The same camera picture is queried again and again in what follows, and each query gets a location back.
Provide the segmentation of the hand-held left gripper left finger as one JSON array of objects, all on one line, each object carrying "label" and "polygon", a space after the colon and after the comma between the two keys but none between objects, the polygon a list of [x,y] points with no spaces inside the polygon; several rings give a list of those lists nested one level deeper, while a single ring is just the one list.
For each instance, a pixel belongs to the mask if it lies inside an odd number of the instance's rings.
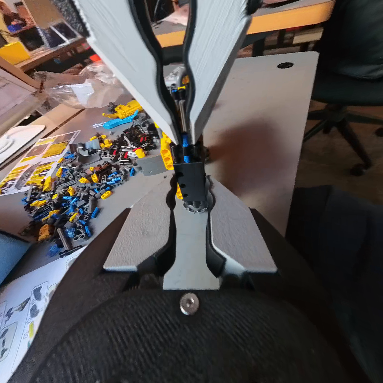
[{"label": "hand-held left gripper left finger", "polygon": [[175,262],[176,179],[164,179],[136,202],[103,265],[105,271],[165,275]]}]

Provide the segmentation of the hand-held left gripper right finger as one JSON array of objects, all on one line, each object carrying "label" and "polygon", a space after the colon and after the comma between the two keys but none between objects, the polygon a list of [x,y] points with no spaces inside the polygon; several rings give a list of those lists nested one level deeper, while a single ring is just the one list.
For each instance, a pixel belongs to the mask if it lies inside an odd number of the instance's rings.
[{"label": "hand-held left gripper right finger", "polygon": [[206,263],[216,277],[273,275],[277,266],[251,213],[236,195],[208,176]]}]

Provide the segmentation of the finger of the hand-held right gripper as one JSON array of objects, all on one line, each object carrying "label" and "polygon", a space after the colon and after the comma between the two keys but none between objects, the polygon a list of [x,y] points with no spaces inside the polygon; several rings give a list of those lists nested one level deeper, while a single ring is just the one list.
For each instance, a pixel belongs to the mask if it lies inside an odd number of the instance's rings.
[{"label": "finger of the hand-held right gripper", "polygon": [[75,1],[94,51],[175,143],[181,139],[175,103],[164,83],[162,52],[141,1]]},{"label": "finger of the hand-held right gripper", "polygon": [[246,0],[190,1],[183,62],[189,76],[186,119],[195,144],[236,59],[252,13]]}]

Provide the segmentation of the yellow toy brick vehicle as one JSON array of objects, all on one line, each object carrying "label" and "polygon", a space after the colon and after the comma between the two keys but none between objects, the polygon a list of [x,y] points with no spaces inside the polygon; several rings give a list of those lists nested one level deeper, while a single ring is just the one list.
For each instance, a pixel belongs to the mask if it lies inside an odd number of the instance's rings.
[{"label": "yellow toy brick vehicle", "polygon": [[177,67],[168,77],[162,76],[162,89],[167,87],[174,103],[174,111],[178,130],[175,138],[179,138],[179,143],[172,141],[171,131],[164,132],[156,123],[156,129],[160,132],[161,156],[164,165],[168,170],[174,170],[178,182],[176,195],[184,202],[184,207],[192,213],[201,213],[208,210],[208,186],[206,186],[206,174],[204,169],[206,154],[209,150],[203,145],[202,136],[196,141],[192,141],[191,123],[187,116],[188,142],[183,145],[179,118],[179,101],[184,99],[185,112],[187,112],[187,101],[191,95],[190,80],[184,65]]}]

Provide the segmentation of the grey brick axle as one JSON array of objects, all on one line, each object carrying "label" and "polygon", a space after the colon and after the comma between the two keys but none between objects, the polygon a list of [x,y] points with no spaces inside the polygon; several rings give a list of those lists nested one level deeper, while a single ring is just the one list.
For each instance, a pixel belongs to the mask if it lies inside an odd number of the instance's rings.
[{"label": "grey brick axle", "polygon": [[185,103],[186,101],[184,99],[179,101],[179,118],[183,145],[187,145],[188,142],[188,125],[186,121]]}]

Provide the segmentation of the grey desk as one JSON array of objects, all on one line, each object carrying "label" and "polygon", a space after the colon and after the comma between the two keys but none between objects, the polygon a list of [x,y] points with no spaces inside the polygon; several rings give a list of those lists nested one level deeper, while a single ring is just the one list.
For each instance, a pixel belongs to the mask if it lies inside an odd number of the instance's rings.
[{"label": "grey desk", "polygon": [[237,59],[203,132],[206,173],[285,236],[316,52]]}]

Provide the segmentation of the clear plastic bags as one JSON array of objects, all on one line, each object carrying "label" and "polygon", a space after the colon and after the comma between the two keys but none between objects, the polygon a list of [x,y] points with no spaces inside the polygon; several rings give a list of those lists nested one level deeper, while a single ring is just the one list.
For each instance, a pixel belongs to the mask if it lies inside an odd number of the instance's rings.
[{"label": "clear plastic bags", "polygon": [[98,61],[78,74],[39,71],[33,75],[42,95],[72,108],[103,108],[128,91],[109,67]]}]

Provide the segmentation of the light blue curved brick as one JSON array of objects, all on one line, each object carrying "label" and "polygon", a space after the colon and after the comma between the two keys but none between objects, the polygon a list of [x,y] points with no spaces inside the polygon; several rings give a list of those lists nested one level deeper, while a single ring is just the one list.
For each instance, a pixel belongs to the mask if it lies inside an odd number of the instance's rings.
[{"label": "light blue curved brick", "polygon": [[128,123],[131,123],[133,122],[133,119],[137,116],[137,114],[134,114],[134,115],[131,115],[129,117],[126,117],[126,118],[123,118],[123,119],[120,119],[120,118],[117,118],[117,119],[113,119],[113,120],[110,120],[110,121],[107,121],[107,122],[104,122],[102,124],[102,127],[104,129],[107,129],[107,130],[110,130],[110,129],[114,129],[114,128],[117,128],[121,125],[124,125],[124,124],[128,124]]}]

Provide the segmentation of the pile of loose toy bricks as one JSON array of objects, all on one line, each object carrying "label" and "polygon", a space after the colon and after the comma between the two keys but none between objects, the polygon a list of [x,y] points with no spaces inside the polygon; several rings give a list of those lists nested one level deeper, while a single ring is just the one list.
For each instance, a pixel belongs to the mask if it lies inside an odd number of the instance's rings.
[{"label": "pile of loose toy bricks", "polygon": [[51,256],[67,256],[93,235],[91,224],[99,215],[99,200],[111,197],[118,186],[144,171],[138,160],[147,159],[159,144],[153,120],[132,100],[115,107],[109,120],[137,114],[133,122],[95,133],[87,142],[71,144],[42,185],[25,192],[23,208],[31,218],[18,235],[50,243]]}]

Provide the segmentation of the orange wooden table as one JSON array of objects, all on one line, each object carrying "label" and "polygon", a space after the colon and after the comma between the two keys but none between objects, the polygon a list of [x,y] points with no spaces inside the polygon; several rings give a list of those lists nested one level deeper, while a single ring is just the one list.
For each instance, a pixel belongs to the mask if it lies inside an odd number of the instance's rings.
[{"label": "orange wooden table", "polygon": [[[315,25],[329,19],[334,0],[301,0],[275,8],[261,8],[252,15],[247,35]],[[182,45],[186,26],[163,21],[154,27],[161,47]]]}]

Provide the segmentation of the yellow sticker sheet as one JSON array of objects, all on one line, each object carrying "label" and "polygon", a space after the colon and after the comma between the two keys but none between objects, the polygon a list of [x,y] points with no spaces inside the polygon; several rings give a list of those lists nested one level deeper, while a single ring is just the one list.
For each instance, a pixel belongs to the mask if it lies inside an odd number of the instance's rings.
[{"label": "yellow sticker sheet", "polygon": [[1,195],[24,193],[53,177],[60,159],[65,157],[80,130],[38,140],[0,183]]}]

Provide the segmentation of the blue toy box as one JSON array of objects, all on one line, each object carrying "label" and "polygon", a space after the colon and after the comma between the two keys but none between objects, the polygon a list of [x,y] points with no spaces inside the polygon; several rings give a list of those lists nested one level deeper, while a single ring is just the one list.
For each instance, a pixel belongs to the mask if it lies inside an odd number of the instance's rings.
[{"label": "blue toy box", "polygon": [[0,283],[6,279],[15,265],[31,247],[31,242],[13,234],[0,231]]}]

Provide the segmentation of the black office chair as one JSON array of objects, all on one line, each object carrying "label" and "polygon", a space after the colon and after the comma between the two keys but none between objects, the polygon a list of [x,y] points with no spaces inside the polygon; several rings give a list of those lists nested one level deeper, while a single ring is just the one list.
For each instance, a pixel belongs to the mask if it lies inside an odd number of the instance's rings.
[{"label": "black office chair", "polygon": [[351,122],[380,125],[382,119],[358,115],[348,107],[381,107],[383,104],[383,1],[338,0],[314,45],[319,53],[311,99],[325,103],[309,112],[319,122],[304,135],[306,142],[320,131],[335,127],[361,159],[350,170],[361,176],[372,166],[370,157],[350,126]]}]

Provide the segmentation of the building instruction booklet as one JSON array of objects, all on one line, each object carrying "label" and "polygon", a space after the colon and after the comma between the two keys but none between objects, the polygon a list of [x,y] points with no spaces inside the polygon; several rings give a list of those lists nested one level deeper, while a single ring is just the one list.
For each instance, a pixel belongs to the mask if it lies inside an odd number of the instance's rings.
[{"label": "building instruction booklet", "polygon": [[58,284],[84,249],[59,257],[1,288],[1,383],[8,382],[31,347]]}]

